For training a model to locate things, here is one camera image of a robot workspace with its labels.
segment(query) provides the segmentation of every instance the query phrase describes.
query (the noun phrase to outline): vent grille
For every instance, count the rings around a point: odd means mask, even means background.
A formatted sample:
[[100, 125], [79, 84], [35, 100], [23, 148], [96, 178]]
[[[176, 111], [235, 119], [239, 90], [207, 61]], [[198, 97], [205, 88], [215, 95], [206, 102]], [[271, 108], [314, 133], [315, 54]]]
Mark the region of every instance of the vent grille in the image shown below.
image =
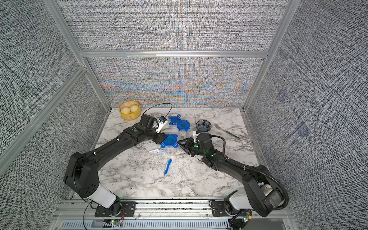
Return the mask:
[[[87, 229], [227, 229], [229, 222], [227, 219], [213, 220], [124, 220], [119, 227], [112, 227], [111, 224], [103, 220], [85, 220]], [[61, 230], [83, 230], [81, 220], [64, 220]]]

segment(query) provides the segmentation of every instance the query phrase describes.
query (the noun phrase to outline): steamed bun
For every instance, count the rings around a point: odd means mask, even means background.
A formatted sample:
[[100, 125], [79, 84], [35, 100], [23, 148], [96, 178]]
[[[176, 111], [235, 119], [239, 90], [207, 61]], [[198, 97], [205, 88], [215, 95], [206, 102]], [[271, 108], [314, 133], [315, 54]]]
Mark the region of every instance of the steamed bun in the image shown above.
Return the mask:
[[132, 113], [134, 113], [135, 111], [137, 111], [138, 110], [138, 105], [132, 105], [131, 107], [130, 107], [130, 111], [132, 112]]
[[120, 109], [120, 112], [124, 113], [124, 114], [130, 114], [130, 109], [129, 107], [123, 107]]

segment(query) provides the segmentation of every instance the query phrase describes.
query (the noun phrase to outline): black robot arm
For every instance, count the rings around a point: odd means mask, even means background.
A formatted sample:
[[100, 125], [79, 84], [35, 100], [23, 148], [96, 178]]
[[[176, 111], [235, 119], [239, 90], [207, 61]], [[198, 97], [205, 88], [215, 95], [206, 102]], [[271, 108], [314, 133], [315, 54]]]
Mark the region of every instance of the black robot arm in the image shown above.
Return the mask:
[[[248, 197], [250, 205], [259, 215], [266, 217], [272, 210], [286, 207], [289, 197], [285, 188], [273, 178], [265, 166], [253, 167], [230, 159], [214, 148], [211, 137], [210, 134], [200, 133], [195, 136], [195, 141], [194, 138], [187, 138], [178, 141], [178, 144], [188, 155], [203, 156], [202, 161], [208, 167], [224, 172], [240, 181], [246, 192], [244, 197]], [[265, 192], [259, 183], [262, 183], [262, 186], [270, 185], [272, 190]], [[224, 204], [230, 214], [236, 214], [239, 211], [235, 209], [237, 205], [232, 204], [229, 197], [225, 199]]]
[[139, 123], [124, 129], [108, 143], [84, 154], [74, 153], [67, 166], [64, 183], [82, 198], [89, 198], [106, 208], [112, 216], [120, 212], [120, 198], [100, 185], [98, 170], [118, 154], [145, 140], [161, 144], [167, 137], [161, 129], [167, 124], [165, 117], [159, 121], [149, 115], [142, 115]]

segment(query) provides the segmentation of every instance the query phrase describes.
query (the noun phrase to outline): gray fabric wall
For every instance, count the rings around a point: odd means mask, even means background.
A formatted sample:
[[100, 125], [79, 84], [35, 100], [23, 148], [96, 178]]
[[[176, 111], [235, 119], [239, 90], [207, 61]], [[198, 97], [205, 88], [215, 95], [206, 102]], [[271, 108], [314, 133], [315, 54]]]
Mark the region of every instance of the gray fabric wall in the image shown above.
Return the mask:
[[[0, 157], [79, 64], [42, 0], [0, 2]], [[91, 148], [106, 111], [82, 76], [0, 177], [0, 229], [47, 229], [67, 162]]]
[[87, 58], [113, 107], [128, 100], [151, 107], [241, 107], [261, 58], [90, 57]]
[[71, 190], [63, 183], [75, 152], [87, 152], [106, 114], [82, 76], [0, 177], [1, 229], [47, 229]]
[[289, 0], [56, 0], [81, 49], [268, 50]]
[[42, 0], [0, 2], [0, 156], [79, 64]]
[[249, 109], [300, 229], [368, 229], [368, 5], [303, 0]]

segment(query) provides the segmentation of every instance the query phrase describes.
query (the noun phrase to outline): mounting plate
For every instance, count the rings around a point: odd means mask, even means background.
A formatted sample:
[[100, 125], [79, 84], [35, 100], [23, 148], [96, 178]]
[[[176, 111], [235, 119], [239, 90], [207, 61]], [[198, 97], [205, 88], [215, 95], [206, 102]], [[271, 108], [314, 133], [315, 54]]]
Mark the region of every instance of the mounting plate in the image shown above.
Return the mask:
[[[225, 211], [224, 201], [212, 201], [211, 207], [213, 216], [230, 216]], [[245, 216], [246, 212], [246, 210], [243, 211], [239, 216]]]
[[[124, 209], [124, 217], [133, 217], [134, 211], [135, 211], [135, 205], [136, 202], [134, 201], [121, 201], [121, 208]], [[106, 209], [103, 206], [98, 206], [96, 209], [95, 217], [111, 217], [109, 214], [105, 211]], [[112, 218], [116, 217], [122, 217], [123, 212], [117, 216], [114, 216]]]

